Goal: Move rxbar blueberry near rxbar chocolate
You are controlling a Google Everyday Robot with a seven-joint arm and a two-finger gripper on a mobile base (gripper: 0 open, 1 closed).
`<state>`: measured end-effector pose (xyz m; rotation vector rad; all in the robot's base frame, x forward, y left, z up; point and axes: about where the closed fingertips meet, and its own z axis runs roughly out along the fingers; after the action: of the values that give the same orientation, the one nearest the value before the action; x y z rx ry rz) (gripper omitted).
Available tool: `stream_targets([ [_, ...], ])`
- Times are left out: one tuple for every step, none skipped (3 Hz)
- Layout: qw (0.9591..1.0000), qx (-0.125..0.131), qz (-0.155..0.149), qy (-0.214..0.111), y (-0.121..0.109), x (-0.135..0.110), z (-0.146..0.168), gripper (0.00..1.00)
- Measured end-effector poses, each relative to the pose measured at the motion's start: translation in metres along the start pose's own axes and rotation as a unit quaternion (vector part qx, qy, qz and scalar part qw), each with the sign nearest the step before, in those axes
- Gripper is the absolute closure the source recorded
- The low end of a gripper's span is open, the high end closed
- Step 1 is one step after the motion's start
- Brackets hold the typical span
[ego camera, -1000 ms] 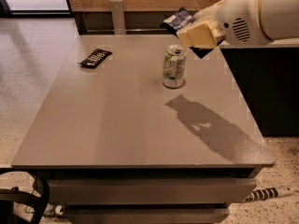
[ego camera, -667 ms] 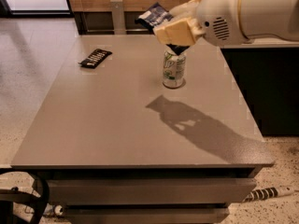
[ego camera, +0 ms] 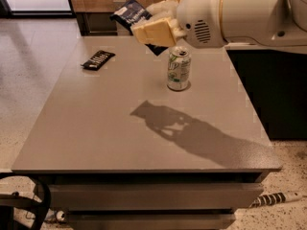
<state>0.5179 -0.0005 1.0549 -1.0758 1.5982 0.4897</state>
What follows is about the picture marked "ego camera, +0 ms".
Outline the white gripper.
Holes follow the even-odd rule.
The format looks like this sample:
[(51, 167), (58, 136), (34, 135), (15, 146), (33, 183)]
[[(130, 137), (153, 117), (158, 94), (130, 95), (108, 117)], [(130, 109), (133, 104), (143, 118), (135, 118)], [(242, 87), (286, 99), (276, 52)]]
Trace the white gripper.
[(221, 48), (223, 0), (163, 0), (149, 5), (149, 20), (131, 27), (138, 42), (173, 47), (184, 38), (195, 48)]

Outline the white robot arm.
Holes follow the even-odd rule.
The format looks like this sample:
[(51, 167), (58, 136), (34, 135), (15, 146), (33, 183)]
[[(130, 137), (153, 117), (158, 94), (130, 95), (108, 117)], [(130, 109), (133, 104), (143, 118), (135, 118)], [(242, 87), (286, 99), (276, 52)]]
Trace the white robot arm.
[(306, 0), (164, 0), (148, 12), (150, 19), (131, 27), (143, 44), (172, 47), (184, 39), (195, 48), (298, 49), (307, 42)]

